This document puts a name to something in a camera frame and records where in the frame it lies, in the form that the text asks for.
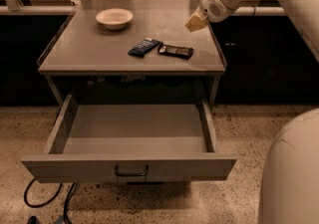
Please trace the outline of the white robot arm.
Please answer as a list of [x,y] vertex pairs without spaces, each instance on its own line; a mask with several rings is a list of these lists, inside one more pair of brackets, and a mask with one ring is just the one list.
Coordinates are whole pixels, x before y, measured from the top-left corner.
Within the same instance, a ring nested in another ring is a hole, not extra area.
[[[259,0],[200,0],[185,24],[189,31],[218,23]],[[319,0],[277,0],[319,60]],[[257,224],[319,224],[319,110],[283,126],[263,167]]]

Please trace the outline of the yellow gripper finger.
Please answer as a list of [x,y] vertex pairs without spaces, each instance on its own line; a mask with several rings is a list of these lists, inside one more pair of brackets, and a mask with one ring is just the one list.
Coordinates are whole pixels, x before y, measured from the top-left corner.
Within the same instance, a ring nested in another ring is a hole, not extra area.
[[202,11],[200,7],[197,7],[185,23],[185,27],[188,29],[189,32],[194,32],[205,28],[207,22],[207,15]]

